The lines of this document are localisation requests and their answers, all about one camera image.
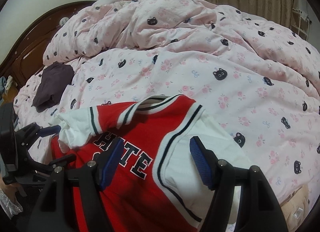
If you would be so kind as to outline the red white basketball jersey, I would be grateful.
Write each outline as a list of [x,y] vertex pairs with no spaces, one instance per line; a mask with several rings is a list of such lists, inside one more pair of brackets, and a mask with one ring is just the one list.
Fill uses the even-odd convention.
[[213,192],[202,182],[189,149],[204,146],[235,167],[251,161],[202,105],[185,95],[103,104],[59,113],[56,156],[76,155],[75,166],[95,160],[116,138],[124,151],[102,194],[115,231],[197,231]]

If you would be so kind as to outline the beige garment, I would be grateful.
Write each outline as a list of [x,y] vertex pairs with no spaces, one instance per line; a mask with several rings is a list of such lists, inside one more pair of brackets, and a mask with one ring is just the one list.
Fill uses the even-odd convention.
[[303,185],[280,204],[288,231],[296,231],[309,212],[309,187]]

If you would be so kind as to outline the folded dark purple garment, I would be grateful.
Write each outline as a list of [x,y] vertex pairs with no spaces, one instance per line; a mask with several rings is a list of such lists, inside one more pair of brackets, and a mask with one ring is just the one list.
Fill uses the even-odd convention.
[[73,77],[74,70],[70,65],[54,62],[45,68],[32,103],[36,111],[43,112],[59,104],[63,92],[72,83]]

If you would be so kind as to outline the dark wooden headboard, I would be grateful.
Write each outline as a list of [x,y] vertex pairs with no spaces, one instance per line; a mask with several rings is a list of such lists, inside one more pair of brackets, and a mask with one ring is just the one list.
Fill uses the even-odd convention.
[[5,60],[1,63],[1,76],[12,76],[18,88],[44,67],[42,57],[49,42],[61,28],[60,20],[71,18],[93,1],[80,1],[56,7],[38,19],[20,35]]

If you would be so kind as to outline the pink cat print duvet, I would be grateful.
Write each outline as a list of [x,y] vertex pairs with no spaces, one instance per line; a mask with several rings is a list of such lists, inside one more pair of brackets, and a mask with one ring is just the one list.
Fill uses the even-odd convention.
[[74,14],[42,57],[71,65],[59,104],[32,106],[41,73],[14,99],[18,126],[58,113],[183,94],[201,103],[268,178],[280,204],[319,196],[319,52],[290,29],[204,0],[99,0]]

